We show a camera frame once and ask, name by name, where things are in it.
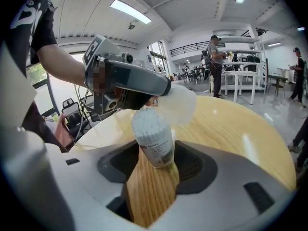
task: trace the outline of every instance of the cotton swab container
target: cotton swab container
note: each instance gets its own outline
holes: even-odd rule
[[[136,141],[156,167],[165,167],[174,161],[174,141],[171,127],[153,107],[136,112],[132,119]]]

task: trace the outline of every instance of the white shelf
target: white shelf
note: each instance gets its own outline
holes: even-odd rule
[[[235,85],[228,85],[228,90],[234,90],[234,86]],[[225,85],[221,85],[221,90],[225,90],[226,86]],[[252,85],[242,85],[242,90],[252,90]],[[259,87],[256,84],[256,90],[264,90],[264,87]]]
[[[238,64],[238,65],[261,65],[261,63],[251,63],[251,62],[226,62],[226,63],[223,63],[223,65],[235,65],[235,64]]]
[[[225,36],[221,37],[221,43],[248,43],[253,44],[260,41],[258,38],[238,37],[238,36]]]
[[[219,51],[227,51],[232,52],[233,54],[256,54],[256,53],[262,53],[264,51],[257,51],[257,50],[247,50],[247,49],[228,49],[228,48],[219,48]]]

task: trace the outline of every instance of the black sleeve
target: black sleeve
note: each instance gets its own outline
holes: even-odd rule
[[[46,12],[39,21],[38,26],[35,30],[33,40],[30,49],[30,60],[31,64],[39,62],[39,58],[36,54],[40,48],[46,45],[56,44],[57,41],[53,34],[53,11],[54,8],[51,5],[48,6]]]
[[[304,66],[305,66],[304,60],[302,58],[299,58],[298,59],[298,67],[300,67],[302,70],[304,70]]]

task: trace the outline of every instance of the black backpack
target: black backpack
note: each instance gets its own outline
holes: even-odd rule
[[[204,58],[205,65],[209,65],[211,60],[210,60],[210,57],[208,55],[207,49],[205,51],[202,51],[202,55],[203,55],[203,58]]]

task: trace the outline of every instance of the man in cap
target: man in cap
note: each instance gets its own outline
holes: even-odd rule
[[[210,44],[207,47],[207,52],[211,59],[210,70],[214,79],[214,97],[219,98],[219,91],[221,86],[221,70],[223,60],[226,58],[226,54],[219,53],[217,45],[221,39],[216,35],[211,37]]]
[[[289,100],[293,101],[294,98],[297,96],[298,100],[296,102],[302,103],[305,62],[303,58],[301,57],[301,53],[298,47],[295,47],[293,49],[293,52],[295,52],[296,56],[298,57],[298,64],[295,66],[291,66],[290,69],[295,70],[295,72],[297,73],[297,79],[296,79],[294,91],[291,97],[289,98]]]

